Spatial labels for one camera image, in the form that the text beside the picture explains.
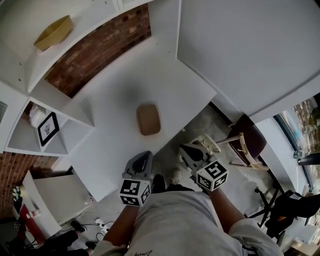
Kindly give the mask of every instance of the black shoe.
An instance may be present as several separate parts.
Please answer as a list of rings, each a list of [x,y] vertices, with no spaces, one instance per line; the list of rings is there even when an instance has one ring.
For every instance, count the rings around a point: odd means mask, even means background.
[[[85,228],[76,220],[71,221],[70,225],[74,227],[74,230],[78,230],[81,233],[86,231]]]
[[[86,242],[85,245],[89,248],[89,249],[92,249],[94,250],[97,246],[97,243],[96,242]]]

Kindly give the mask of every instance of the power strip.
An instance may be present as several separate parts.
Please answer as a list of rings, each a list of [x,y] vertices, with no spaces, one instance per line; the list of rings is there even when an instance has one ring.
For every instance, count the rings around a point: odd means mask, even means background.
[[[95,220],[95,223],[99,224],[99,227],[101,228],[101,233],[102,233],[103,235],[105,235],[105,234],[108,232],[109,229],[108,229],[107,225],[105,225],[105,224],[102,222],[101,219],[97,218],[97,219]]]

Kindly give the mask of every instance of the white shoe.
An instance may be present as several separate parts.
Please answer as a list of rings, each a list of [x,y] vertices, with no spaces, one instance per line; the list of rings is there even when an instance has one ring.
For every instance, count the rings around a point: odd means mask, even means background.
[[[182,179],[182,173],[180,170],[175,169],[172,171],[170,175],[169,183],[173,185],[178,185],[181,182]]]

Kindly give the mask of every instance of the person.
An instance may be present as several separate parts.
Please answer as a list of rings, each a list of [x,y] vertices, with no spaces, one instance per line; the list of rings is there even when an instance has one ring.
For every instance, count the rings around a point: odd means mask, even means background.
[[[195,192],[179,184],[181,175],[175,170],[166,189],[157,174],[144,206],[126,206],[93,256],[283,255],[220,188]]]
[[[24,234],[24,237],[21,237],[18,232],[17,238],[7,243],[7,248],[11,254],[16,256],[91,256],[97,245],[95,242],[86,242],[85,245],[88,247],[87,249],[67,250],[67,248],[80,237],[81,233],[85,231],[83,226],[75,220],[72,221],[70,225],[74,230],[50,238],[46,240],[41,247],[36,249],[32,246],[25,247],[23,242],[25,240],[25,230],[22,229],[21,233]]]

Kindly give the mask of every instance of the yellow bowl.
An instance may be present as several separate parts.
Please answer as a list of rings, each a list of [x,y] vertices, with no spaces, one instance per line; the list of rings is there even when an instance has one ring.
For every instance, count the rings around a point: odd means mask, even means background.
[[[62,17],[49,25],[34,42],[34,46],[45,51],[51,46],[59,44],[74,28],[70,15]]]

